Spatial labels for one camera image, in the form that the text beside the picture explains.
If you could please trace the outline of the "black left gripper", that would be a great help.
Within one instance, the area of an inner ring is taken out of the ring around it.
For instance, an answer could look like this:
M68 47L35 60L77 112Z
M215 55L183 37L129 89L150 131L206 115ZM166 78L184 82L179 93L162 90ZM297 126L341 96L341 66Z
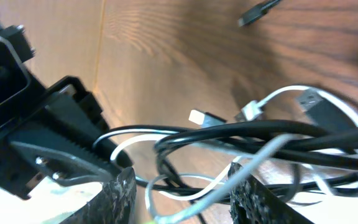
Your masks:
M103 140L108 125L93 94L76 77L65 77L0 126L0 188L23 200L46 177L61 186L113 179Z

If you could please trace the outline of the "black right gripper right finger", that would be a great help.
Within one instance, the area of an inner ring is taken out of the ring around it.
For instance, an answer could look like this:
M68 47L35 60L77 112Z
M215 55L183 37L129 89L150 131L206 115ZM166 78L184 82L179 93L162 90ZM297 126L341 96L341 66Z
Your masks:
M234 224L312 224L310 220L287 205L300 191L300 167L291 165L293 183L284 195L277 197L250 175L230 192L230 214Z

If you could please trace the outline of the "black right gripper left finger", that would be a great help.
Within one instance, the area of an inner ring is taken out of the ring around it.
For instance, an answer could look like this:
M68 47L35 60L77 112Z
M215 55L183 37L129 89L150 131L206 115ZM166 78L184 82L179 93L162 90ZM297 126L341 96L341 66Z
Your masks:
M115 180L61 224L128 224L135 222L136 179L134 169L125 168Z

